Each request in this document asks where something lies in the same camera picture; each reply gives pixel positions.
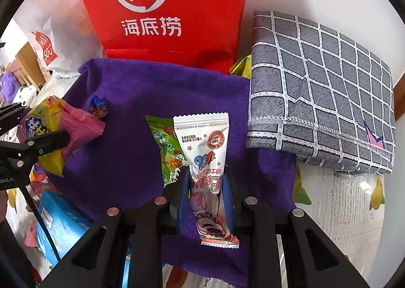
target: blue tissue box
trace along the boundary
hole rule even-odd
[[[60,258],[66,255],[71,247],[74,246],[92,225],[92,223],[78,210],[73,208],[63,196],[47,190],[44,190],[42,193],[39,203],[39,214],[48,228]],[[53,254],[51,245],[39,223],[36,224],[36,227],[38,230],[38,247],[48,261],[55,266],[57,260]],[[128,285],[129,264],[130,261],[126,259],[122,288],[127,288]]]

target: white grid pattern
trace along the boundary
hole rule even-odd
[[[260,45],[266,45],[266,46],[270,46],[270,47],[274,47],[277,50],[277,56],[278,56],[278,61],[279,61],[279,65],[275,65],[275,64],[271,64],[271,63],[255,63],[255,59],[253,59],[253,66],[252,66],[252,80],[255,78],[254,76],[254,70],[258,67],[272,67],[272,68],[276,68],[280,71],[280,75],[281,75],[281,87],[282,87],[282,92],[268,92],[268,91],[258,91],[258,92],[254,92],[252,93],[252,84],[251,84],[251,96],[250,96],[250,100],[249,100],[249,123],[250,125],[252,124],[257,124],[257,123],[268,123],[268,124],[274,124],[277,123],[278,124],[278,128],[277,128],[277,133],[273,133],[273,132],[266,132],[266,131],[250,131],[249,132],[249,137],[272,137],[275,138],[276,141],[276,145],[275,148],[277,150],[283,149],[282,145],[283,145],[283,141],[290,141],[290,142],[294,142],[300,145],[305,145],[305,146],[309,146],[311,148],[313,148],[313,153],[312,154],[307,154],[307,155],[302,155],[304,157],[307,158],[307,162],[309,162],[312,158],[317,157],[317,153],[318,150],[323,150],[323,151],[327,151],[329,153],[333,153],[335,155],[339,156],[339,160],[337,161],[338,163],[343,162],[344,158],[347,159],[351,159],[353,161],[357,162],[357,170],[360,171],[364,171],[365,170],[365,165],[368,166],[367,169],[370,169],[371,167],[377,167],[379,169],[381,169],[381,172],[388,172],[390,173],[392,171],[392,166],[390,163],[391,160],[391,155],[394,153],[394,149],[395,149],[395,143],[394,143],[394,134],[393,134],[393,129],[395,129],[393,123],[391,122],[391,115],[394,113],[393,108],[391,106],[392,103],[392,80],[391,80],[391,74],[389,72],[389,70],[386,70],[385,67],[382,65],[381,60],[378,62],[376,61],[372,56],[371,53],[368,51],[367,53],[365,53],[362,49],[360,49],[357,45],[356,42],[354,42],[354,45],[349,43],[348,41],[345,41],[344,39],[341,38],[340,34],[337,33],[337,36],[333,33],[330,33],[328,31],[322,30],[321,29],[321,25],[317,24],[317,26],[313,26],[313,25],[309,25],[303,22],[300,22],[298,17],[295,16],[295,20],[289,19],[289,18],[285,18],[285,17],[280,17],[278,15],[274,15],[274,12],[270,12],[270,14],[257,14],[255,15],[256,17],[264,17],[264,18],[269,18],[271,20],[271,29],[269,29],[268,27],[265,26],[256,26],[254,29],[265,29],[269,32],[272,33],[273,37],[274,37],[274,42],[275,45],[271,44],[271,43],[267,43],[264,41],[257,41],[253,47],[256,46],[260,46]],[[286,35],[286,34],[282,34],[279,31],[276,31],[276,25],[275,25],[275,18],[279,19],[279,20],[284,20],[287,22],[292,22],[296,25],[296,31],[297,31],[297,38]],[[306,26],[309,27],[311,29],[315,29],[318,32],[318,37],[319,37],[319,46],[307,42],[305,40],[301,40],[301,30],[300,30],[300,26]],[[339,47],[339,55],[326,50],[325,48],[323,48],[323,38],[322,38],[322,34],[328,35],[330,37],[333,37],[337,40],[338,42],[338,47]],[[291,39],[294,40],[295,42],[298,42],[298,46],[300,49],[300,54],[301,56],[298,56],[297,54],[294,54],[290,51],[288,51],[285,48],[280,47],[279,41],[277,36],[282,36],[284,38],[287,39]],[[344,59],[342,57],[342,44],[344,45],[348,45],[350,46],[354,52],[355,52],[355,56],[356,56],[356,63],[350,62],[346,59]],[[304,51],[302,48],[302,45],[308,45],[310,47],[316,48],[317,50],[319,50],[320,55],[321,55],[321,60],[322,60],[322,65],[312,61],[311,59],[305,59],[304,56]],[[292,70],[289,70],[287,68],[284,67],[284,63],[283,63],[283,58],[281,55],[281,50],[286,52],[287,54],[296,57],[297,59],[301,60],[303,62],[304,65],[304,70],[305,70],[305,75],[302,76],[297,72],[294,72]],[[334,72],[333,70],[329,69],[326,67],[325,65],[325,59],[323,57],[323,54],[329,54],[331,56],[333,56],[334,58],[339,60],[339,66],[340,66],[340,75],[336,72]],[[363,55],[365,55],[368,60],[369,60],[369,72],[362,69],[359,65],[358,65],[358,53],[361,53]],[[309,76],[309,70],[307,67],[307,62],[312,63],[313,65],[316,65],[319,68],[322,68],[325,71],[326,77],[327,77],[327,81],[328,84],[326,85],[325,83],[322,83],[320,81],[314,80],[313,78],[310,78]],[[355,66],[356,69],[356,78],[357,78],[357,82],[353,83],[352,81],[348,80],[344,75],[343,75],[343,63],[347,63],[350,64],[351,66]],[[371,72],[372,72],[372,64],[375,63],[378,65],[378,67],[381,70],[381,75],[379,77],[379,79],[377,77],[374,77]],[[388,76],[390,77],[390,86],[387,86],[386,84],[383,83],[383,75],[384,75],[384,71],[388,74]],[[307,87],[308,87],[308,92],[309,92],[309,96],[310,96],[310,100],[307,100],[305,98],[303,98],[302,96],[299,96],[297,99],[293,98],[292,96],[288,95],[287,92],[287,86],[286,86],[286,72],[288,72],[289,74],[303,80],[304,78],[307,81]],[[364,88],[362,88],[361,86],[359,86],[359,72],[363,72],[364,74],[366,74],[369,78],[370,81],[370,92]],[[343,85],[345,87],[346,93],[342,93],[339,90],[336,90],[332,87],[332,83],[331,83],[331,76],[335,75],[337,77],[339,77],[340,79],[343,79]],[[373,86],[372,86],[372,81],[373,79],[375,80],[375,82],[377,82],[380,85],[381,88],[381,98],[379,98],[377,95],[373,94]],[[324,88],[327,88],[330,92],[331,92],[331,96],[332,96],[332,100],[333,100],[333,105],[334,105],[334,110],[322,107],[320,105],[315,104],[313,96],[312,96],[312,90],[311,90],[311,84],[315,84],[318,86],[322,86]],[[348,93],[348,89],[347,86],[348,84],[350,84],[352,87],[355,87],[358,91],[358,98],[359,98],[359,103],[360,105],[356,104],[354,100],[350,99],[349,97],[349,93]],[[383,100],[383,87],[385,87],[389,92],[390,92],[390,103],[388,104],[388,102],[386,102],[385,100]],[[366,95],[368,95],[370,97],[371,100],[371,112],[366,110],[363,106],[362,106],[362,100],[361,100],[361,94],[360,91],[362,91],[363,93],[365,93]],[[346,100],[348,100],[349,105],[350,105],[350,112],[352,115],[352,119],[347,118],[341,114],[338,113],[337,110],[337,101],[335,99],[335,94],[338,94],[340,96],[343,96]],[[284,117],[273,117],[270,116],[272,113],[265,113],[263,116],[260,117],[252,117],[252,100],[254,100],[257,97],[263,97],[263,96],[276,96],[276,97],[282,97],[284,99]],[[374,114],[373,111],[373,99],[375,99],[376,101],[381,103],[382,106],[382,118],[379,118],[378,116],[376,116]],[[297,101],[302,101],[303,103],[310,105],[313,109],[313,116],[315,118],[313,123],[309,123],[309,122],[299,122],[302,120],[296,120],[297,118],[292,119],[291,117],[289,117],[289,101],[296,103]],[[388,115],[388,122],[384,121],[384,105],[386,105],[389,110],[390,113]],[[367,122],[364,118],[364,113],[367,113],[371,118],[372,118],[372,122],[367,122],[367,124],[369,125],[370,129],[373,129],[373,133],[376,132],[376,127],[375,127],[375,122],[376,120],[379,122],[379,125],[382,127],[382,132],[383,134],[385,134],[384,132],[384,124],[386,126],[389,127],[390,132],[391,132],[391,139],[392,142],[385,140],[384,139],[384,144],[385,145],[391,145],[392,146],[392,152],[388,151],[388,150],[382,150],[379,149],[377,147],[374,147],[372,144],[370,144],[368,141],[362,140],[359,138],[359,134],[358,132],[360,130],[362,130],[365,134],[367,134],[367,131],[365,129],[365,127],[363,126],[363,123],[358,123],[356,121],[356,118],[354,116],[354,107],[357,108],[357,110],[360,110],[361,116],[363,118],[364,122]],[[335,130],[331,130],[328,127],[323,127],[320,126],[318,124],[318,118],[317,118],[317,113],[316,113],[316,109],[327,112],[327,113],[331,113],[334,116],[336,116],[337,118],[337,123],[338,123],[338,128],[339,131],[335,131]],[[354,125],[354,129],[355,129],[355,136],[349,136],[347,134],[343,134],[341,131],[341,121],[346,121],[352,125]],[[283,127],[285,124],[296,124],[296,125],[300,125],[300,126],[306,126],[306,127],[311,127],[311,128],[315,128],[313,129],[313,142],[308,142],[306,140],[301,140],[301,139],[297,139],[297,138],[293,138],[290,136],[286,136],[283,134]],[[339,150],[335,150],[332,148],[328,148],[326,146],[323,145],[319,145],[317,143],[317,131],[320,130],[323,133],[327,133],[331,136],[333,136],[334,138],[338,139],[339,142]],[[342,148],[342,140],[348,140],[350,142],[355,143],[356,148],[357,148],[357,156],[353,156],[352,154],[348,154],[346,152],[344,152],[343,148]],[[369,150],[370,152],[370,159],[371,161],[368,161],[367,159],[361,158],[360,157],[360,150],[359,148],[366,148]],[[378,155],[379,157],[379,163],[376,163],[373,161],[373,153],[375,155]],[[386,160],[388,163],[388,166],[383,165],[382,160]]]

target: ice cream wrapper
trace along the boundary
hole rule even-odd
[[[38,157],[38,164],[45,171],[63,177],[63,166],[72,152],[100,136],[104,127],[105,123],[90,113],[51,96],[24,116],[18,126],[17,137],[20,142],[24,142],[37,135],[66,130],[70,135],[66,147]]]
[[[189,161],[190,203],[203,245],[238,248],[239,240],[227,226],[221,193],[228,113],[210,113],[174,117],[174,127],[186,159]]]

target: white plastic bag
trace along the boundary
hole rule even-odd
[[[78,75],[80,65],[103,56],[83,0],[25,0],[14,20],[43,67],[59,77]]]

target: candy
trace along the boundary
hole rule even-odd
[[[98,96],[94,95],[90,101],[90,107],[87,112],[98,119],[103,118],[107,114],[107,104],[103,102]]]
[[[228,141],[227,113],[174,117],[181,149],[189,161],[190,204],[203,245],[238,248],[225,220],[221,192]]]

